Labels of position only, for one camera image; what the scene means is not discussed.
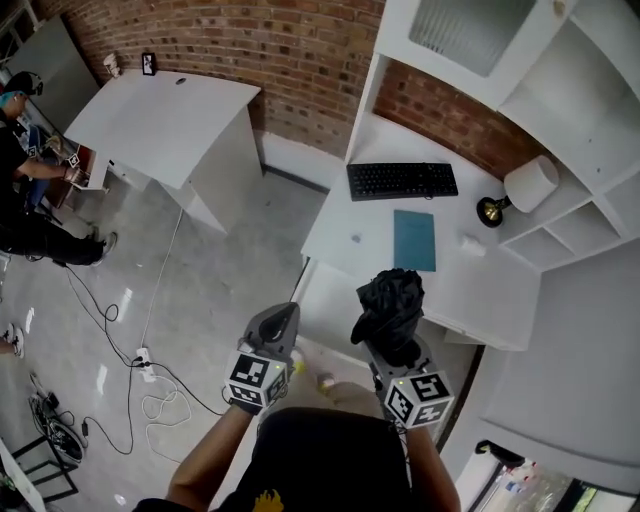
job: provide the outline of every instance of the blue notebook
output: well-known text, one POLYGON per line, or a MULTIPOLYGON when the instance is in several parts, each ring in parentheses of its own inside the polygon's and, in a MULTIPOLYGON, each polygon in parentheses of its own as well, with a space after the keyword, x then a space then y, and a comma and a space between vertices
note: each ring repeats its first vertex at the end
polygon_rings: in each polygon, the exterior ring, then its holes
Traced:
POLYGON ((394 210, 393 264, 405 270, 436 271, 433 215, 394 210))

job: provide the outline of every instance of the power strip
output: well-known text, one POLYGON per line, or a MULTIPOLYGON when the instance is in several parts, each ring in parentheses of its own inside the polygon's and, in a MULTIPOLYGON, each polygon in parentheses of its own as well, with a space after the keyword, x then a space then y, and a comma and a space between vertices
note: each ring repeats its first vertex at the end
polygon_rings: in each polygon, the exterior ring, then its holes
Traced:
MULTIPOLYGON (((142 363, 151 362, 151 356, 149 356, 148 348, 139 348, 136 354, 138 355, 138 357, 142 358, 142 363)), ((152 383, 156 381, 156 374, 153 371, 153 366, 149 365, 149 366, 140 368, 140 373, 142 374, 142 378, 144 379, 145 382, 152 383)))

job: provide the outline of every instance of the tile floor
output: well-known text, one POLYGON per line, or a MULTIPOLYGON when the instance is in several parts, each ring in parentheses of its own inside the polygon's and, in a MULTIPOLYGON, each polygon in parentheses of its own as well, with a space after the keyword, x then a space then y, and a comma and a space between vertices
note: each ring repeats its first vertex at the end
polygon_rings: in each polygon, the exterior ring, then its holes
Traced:
MULTIPOLYGON (((76 213, 101 229, 116 230, 117 249, 100 267, 76 271, 103 308, 112 302, 118 304, 120 315, 109 331, 124 352, 135 354, 180 209, 157 183, 144 193, 115 179, 110 186, 107 195, 84 194, 76 213)), ((256 186, 245 217, 227 237, 183 216, 144 344, 155 361, 170 366, 211 408, 226 408, 220 395, 222 374, 248 319, 289 299, 302 269, 300 248, 324 197, 267 174, 256 186)), ((71 231, 82 227, 78 219, 70 219, 68 224, 71 231)), ((74 284, 88 304, 87 294, 74 284)), ((14 257, 2 295, 0 325, 14 322, 25 329, 33 309, 26 358, 0 358, 0 433, 9 449, 36 437, 26 401, 31 393, 30 370, 56 393, 62 408, 75 414, 77 423, 85 415, 95 417, 113 442, 127 449, 128 369, 81 309, 69 287, 67 272, 49 260, 29 263, 14 257), (101 368, 102 373, 106 369, 102 385, 98 382, 101 368)), ((73 474, 81 492, 60 501, 63 510, 131 510, 143 497, 164 495, 176 464, 147 447, 145 426, 149 422, 140 403, 146 394, 164 396, 170 386, 145 384, 136 373, 131 396, 133 454, 124 457, 116 453, 97 427, 90 425, 86 460, 73 474), (127 505, 120 507, 115 494, 125 497, 127 505)), ((181 460, 211 427, 215 418, 193 400, 191 403, 193 418, 189 423, 149 430, 156 450, 181 460)), ((157 413, 154 406, 147 403, 150 415, 157 413)), ((184 401, 177 399, 165 407, 162 419, 172 422, 185 414, 184 401)), ((247 436, 220 497, 231 492, 242 476, 253 436, 255 430, 247 436)))

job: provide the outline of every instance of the black cap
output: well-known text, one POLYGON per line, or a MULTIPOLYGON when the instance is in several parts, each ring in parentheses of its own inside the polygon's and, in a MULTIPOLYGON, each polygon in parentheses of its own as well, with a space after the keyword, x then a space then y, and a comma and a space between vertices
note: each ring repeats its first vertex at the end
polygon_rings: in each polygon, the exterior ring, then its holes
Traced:
POLYGON ((35 73, 20 71, 11 77, 4 86, 4 92, 20 91, 29 96, 42 94, 42 80, 35 73))

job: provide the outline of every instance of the white desk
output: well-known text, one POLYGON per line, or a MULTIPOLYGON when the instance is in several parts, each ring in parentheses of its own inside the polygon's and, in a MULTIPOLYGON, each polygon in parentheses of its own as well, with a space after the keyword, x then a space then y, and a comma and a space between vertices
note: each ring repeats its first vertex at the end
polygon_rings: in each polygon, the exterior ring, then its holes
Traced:
POLYGON ((436 272, 421 272, 425 317, 500 349, 526 350, 535 315, 539 273, 498 245, 475 206, 483 196, 502 197, 502 183, 459 155, 411 130, 369 116, 354 163, 449 162, 459 195, 352 202, 346 172, 333 185, 302 248, 311 258, 296 293, 301 333, 358 357, 351 328, 362 313, 355 289, 393 268, 393 211, 434 215, 436 272), (471 235, 487 248, 474 256, 461 248, 471 235))
POLYGON ((187 213, 227 231, 260 176, 246 108, 259 91, 205 76, 127 70, 100 89, 65 136, 97 153, 100 169, 92 175, 104 174, 111 160, 110 170, 134 186, 158 180, 187 213))

